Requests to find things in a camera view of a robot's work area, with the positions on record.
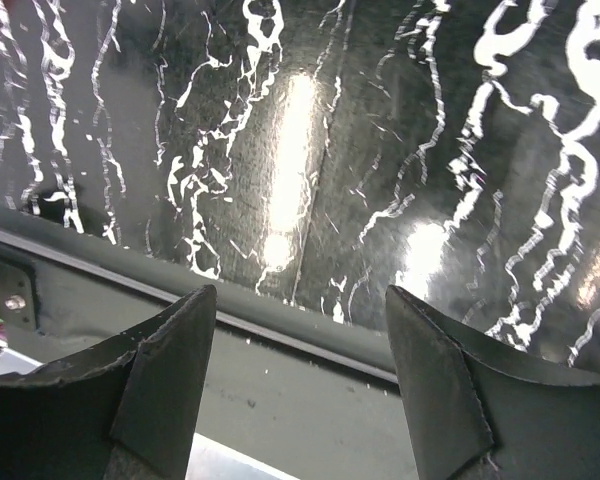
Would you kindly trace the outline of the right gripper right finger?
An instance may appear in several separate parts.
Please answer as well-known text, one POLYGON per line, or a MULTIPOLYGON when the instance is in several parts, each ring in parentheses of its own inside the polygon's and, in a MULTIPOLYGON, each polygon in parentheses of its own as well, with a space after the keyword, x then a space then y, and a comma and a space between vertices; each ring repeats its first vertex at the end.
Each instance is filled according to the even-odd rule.
POLYGON ((391 285, 385 296, 422 479, 600 479, 600 374, 518 351, 391 285))

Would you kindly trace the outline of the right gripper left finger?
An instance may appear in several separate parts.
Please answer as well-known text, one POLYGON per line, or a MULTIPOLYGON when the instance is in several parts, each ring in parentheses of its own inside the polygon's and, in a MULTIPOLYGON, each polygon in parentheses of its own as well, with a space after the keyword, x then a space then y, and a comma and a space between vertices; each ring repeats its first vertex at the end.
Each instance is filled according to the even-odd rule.
POLYGON ((216 322, 207 285, 28 374, 0 375, 0 479, 183 479, 216 322))

